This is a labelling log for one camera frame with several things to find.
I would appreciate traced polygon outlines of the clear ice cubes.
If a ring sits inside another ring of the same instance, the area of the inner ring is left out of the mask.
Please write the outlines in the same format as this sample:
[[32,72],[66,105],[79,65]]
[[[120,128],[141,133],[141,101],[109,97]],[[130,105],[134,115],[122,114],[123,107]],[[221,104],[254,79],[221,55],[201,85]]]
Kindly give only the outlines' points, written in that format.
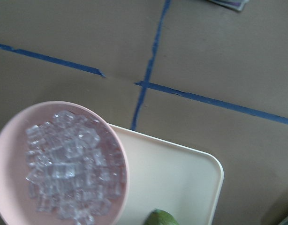
[[97,117],[60,111],[26,129],[26,176],[38,212],[95,225],[123,195],[127,170],[116,138]]

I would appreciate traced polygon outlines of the pink bowl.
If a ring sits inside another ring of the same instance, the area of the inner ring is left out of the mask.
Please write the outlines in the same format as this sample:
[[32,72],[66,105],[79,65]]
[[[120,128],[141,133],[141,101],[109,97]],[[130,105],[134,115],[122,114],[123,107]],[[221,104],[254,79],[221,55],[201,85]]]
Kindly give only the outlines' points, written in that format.
[[65,101],[48,101],[27,107],[16,114],[0,131],[0,216],[7,225],[71,225],[70,220],[56,218],[56,213],[36,212],[36,202],[28,195],[25,162],[25,130],[42,124],[62,110],[86,117],[96,117],[117,140],[124,159],[126,151],[114,129],[90,109]]

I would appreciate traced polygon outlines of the cream plastic tray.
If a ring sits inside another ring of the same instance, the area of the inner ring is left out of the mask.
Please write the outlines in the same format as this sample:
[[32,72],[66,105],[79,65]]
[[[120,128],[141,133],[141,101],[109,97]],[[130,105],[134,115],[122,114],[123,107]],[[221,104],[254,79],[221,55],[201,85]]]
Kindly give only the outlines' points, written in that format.
[[119,126],[129,165],[129,193],[121,225],[141,225],[154,209],[181,225],[210,225],[224,172],[211,154]]

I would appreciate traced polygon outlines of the green fruit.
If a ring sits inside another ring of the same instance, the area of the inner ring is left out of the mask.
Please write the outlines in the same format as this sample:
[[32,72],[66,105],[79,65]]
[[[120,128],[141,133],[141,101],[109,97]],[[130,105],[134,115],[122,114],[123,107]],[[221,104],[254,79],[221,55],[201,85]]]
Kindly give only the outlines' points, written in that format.
[[145,219],[144,225],[179,225],[176,219],[168,212],[160,209],[153,210]]

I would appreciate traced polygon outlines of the crossing blue tape strip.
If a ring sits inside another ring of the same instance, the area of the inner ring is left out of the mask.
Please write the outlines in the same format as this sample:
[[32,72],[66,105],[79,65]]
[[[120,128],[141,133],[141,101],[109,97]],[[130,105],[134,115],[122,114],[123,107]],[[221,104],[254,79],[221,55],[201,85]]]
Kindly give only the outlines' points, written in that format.
[[[74,63],[71,61],[67,61],[67,60],[62,60],[62,59],[58,59],[52,56],[48,56],[48,55],[43,55],[40,53],[36,53],[36,52],[31,52],[31,51],[27,51],[24,49],[18,49],[18,48],[13,48],[9,45],[4,45],[4,44],[0,44],[0,49],[4,50],[4,51],[8,51],[8,52],[13,52],[19,55],[24,55],[27,57],[31,57],[31,58],[35,58],[35,59],[39,59],[39,60],[43,60],[43,61],[47,61],[50,63],[54,63],[54,64],[58,64],[58,65],[62,65],[65,67],[69,67],[69,68],[73,68],[73,69],[77,69],[77,70],[81,70],[84,72],[88,72],[88,73],[92,73],[92,74],[96,74],[99,75],[101,77],[105,77],[105,75],[97,68],[94,67],[89,67],[86,65],[82,65],[82,64],[78,64],[78,63]],[[213,105],[213,106],[218,106],[224,109],[228,109],[228,110],[232,110],[232,111],[236,111],[239,113],[244,113],[247,115],[251,115],[251,116],[255,116],[255,117],[259,117],[262,119],[266,119],[266,120],[271,120],[274,122],[278,122],[278,123],[282,123],[282,124],[286,124],[288,125],[288,118],[286,117],[282,117],[276,114],[272,114],[272,113],[268,113],[268,112],[264,112],[264,111],[260,111],[260,110],[256,110],[256,109],[252,109],[252,108],[248,108],[248,107],[244,107],[244,106],[240,106],[237,104],[232,104],[232,103],[228,103],[225,101],[221,101],[221,100],[217,100],[217,99],[213,99],[213,98],[209,98],[209,97],[204,97],[201,95],[197,95],[194,93],[189,93],[189,92],[183,92],[180,90],[175,90],[163,85],[159,85],[159,84],[155,84],[155,83],[151,83],[148,82],[148,79],[146,78],[144,81],[140,81],[135,83],[138,86],[141,86],[141,93],[140,93],[140,97],[138,99],[137,105],[136,105],[136,109],[135,109],[135,113],[133,116],[133,120],[132,120],[132,124],[131,124],[131,129],[135,130],[136,126],[137,126],[137,120],[138,120],[138,116],[139,116],[139,112],[141,109],[141,106],[144,102],[144,98],[145,98],[145,94],[146,94],[146,90],[147,89],[151,89],[151,90],[156,90],[156,91],[160,91],[160,92],[164,92],[164,93],[168,93],[168,94],[173,94],[173,95],[177,95],[180,96],[182,98],[186,98],[186,99],[191,99],[191,100],[195,100],[201,103],[205,103],[205,104],[209,104],[209,105]]]

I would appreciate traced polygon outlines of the long blue tape strip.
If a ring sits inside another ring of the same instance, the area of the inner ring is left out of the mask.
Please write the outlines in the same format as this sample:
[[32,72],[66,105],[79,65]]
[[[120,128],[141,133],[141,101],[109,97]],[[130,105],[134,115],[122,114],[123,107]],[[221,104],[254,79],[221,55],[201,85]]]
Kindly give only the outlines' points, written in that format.
[[132,131],[136,131],[136,128],[137,128],[137,122],[139,119],[140,111],[141,111],[141,108],[142,108],[143,103],[144,103],[146,91],[147,91],[148,85],[150,83],[150,77],[151,77],[151,74],[153,71],[154,63],[156,60],[156,55],[157,55],[158,48],[159,48],[159,42],[160,42],[163,22],[164,22],[164,19],[166,17],[167,11],[170,8],[170,5],[171,5],[170,0],[166,0],[164,2],[164,5],[163,5],[162,11],[161,11],[161,15],[160,15],[160,19],[158,22],[157,30],[156,30],[155,37],[154,37],[153,44],[152,44],[152,55],[151,55],[150,59],[148,60],[146,70],[145,70],[144,79],[140,82],[135,83],[136,85],[141,87],[141,91],[140,91],[140,94],[139,94],[139,97],[137,100],[136,108],[135,108],[135,111],[133,114],[133,119],[131,122],[130,129]]

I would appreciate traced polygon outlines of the papers at top edge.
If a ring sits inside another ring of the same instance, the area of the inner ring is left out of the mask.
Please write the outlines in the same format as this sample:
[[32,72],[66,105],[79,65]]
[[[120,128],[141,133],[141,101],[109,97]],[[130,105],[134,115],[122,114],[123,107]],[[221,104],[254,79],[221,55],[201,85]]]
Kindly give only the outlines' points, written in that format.
[[241,12],[249,0],[209,0],[215,4]]

